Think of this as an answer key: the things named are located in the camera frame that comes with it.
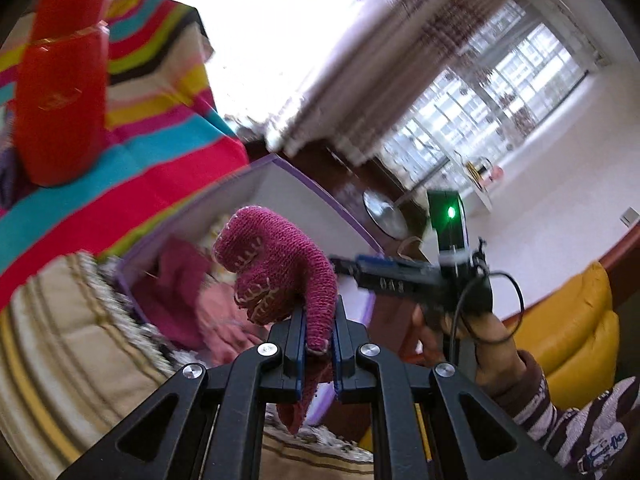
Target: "triangular cutout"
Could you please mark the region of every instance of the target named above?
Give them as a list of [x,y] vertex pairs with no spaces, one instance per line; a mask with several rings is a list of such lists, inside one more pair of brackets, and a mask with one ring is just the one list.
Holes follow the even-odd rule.
[[177,405],[178,395],[166,396],[153,411],[120,439],[118,449],[143,462],[151,462],[158,455],[160,443]]
[[460,395],[460,405],[482,460],[491,460],[516,449],[513,437],[472,396]]

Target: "yellow sofa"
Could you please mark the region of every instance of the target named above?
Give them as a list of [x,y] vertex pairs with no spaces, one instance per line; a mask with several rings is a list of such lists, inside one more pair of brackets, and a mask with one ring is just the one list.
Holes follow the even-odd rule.
[[[612,387],[620,326],[605,269],[592,263],[527,311],[514,339],[542,366],[558,408],[583,408]],[[372,450],[370,430],[360,447]]]

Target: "wooden floor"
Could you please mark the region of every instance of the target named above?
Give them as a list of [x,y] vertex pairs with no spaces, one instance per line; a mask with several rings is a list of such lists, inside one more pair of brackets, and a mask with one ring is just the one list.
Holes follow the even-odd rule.
[[[264,143],[252,142],[247,145],[250,159],[257,160],[268,154]],[[396,256],[399,241],[384,234],[371,220],[362,199],[366,189],[374,189],[385,193],[393,200],[402,190],[398,184],[386,176],[384,171],[374,162],[364,164],[360,168],[348,168],[341,163],[328,146],[323,142],[315,142],[305,146],[295,157],[287,159],[294,167],[309,178],[315,180],[323,189],[333,196],[351,215],[375,238],[388,256]],[[424,212],[417,207],[409,206],[403,210],[412,235],[422,235],[426,218]],[[409,254],[419,258],[417,244]],[[394,352],[401,349],[402,342],[410,326],[411,314],[415,303],[398,298],[376,299],[374,313],[369,325],[371,340]],[[329,409],[323,423],[336,435],[347,440],[359,441],[370,426],[368,405],[343,406],[338,402]]]

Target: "turquoise stripe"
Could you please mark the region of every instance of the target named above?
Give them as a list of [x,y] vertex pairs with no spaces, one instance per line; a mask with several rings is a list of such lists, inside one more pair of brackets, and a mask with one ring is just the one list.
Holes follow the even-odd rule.
[[0,274],[51,228],[98,196],[153,166],[194,152],[222,136],[217,128],[195,115],[178,126],[113,146],[89,173],[71,184],[41,188],[23,198],[0,218]]
[[145,0],[140,8],[132,15],[110,25],[109,41],[121,41],[132,36],[148,22],[149,18],[164,0]]
[[15,82],[4,85],[0,88],[0,106],[14,98]]
[[227,137],[232,137],[233,139],[237,137],[234,131],[229,127],[228,124],[225,123],[223,118],[220,117],[213,108],[207,114],[207,121],[213,124],[217,129],[219,129]]

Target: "brown curtain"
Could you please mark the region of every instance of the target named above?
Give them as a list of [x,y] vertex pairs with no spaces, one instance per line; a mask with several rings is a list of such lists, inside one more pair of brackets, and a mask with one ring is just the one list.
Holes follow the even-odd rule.
[[267,126],[271,149],[294,155],[329,138],[352,164],[371,158],[390,128],[507,0],[369,0],[359,28],[312,85]]

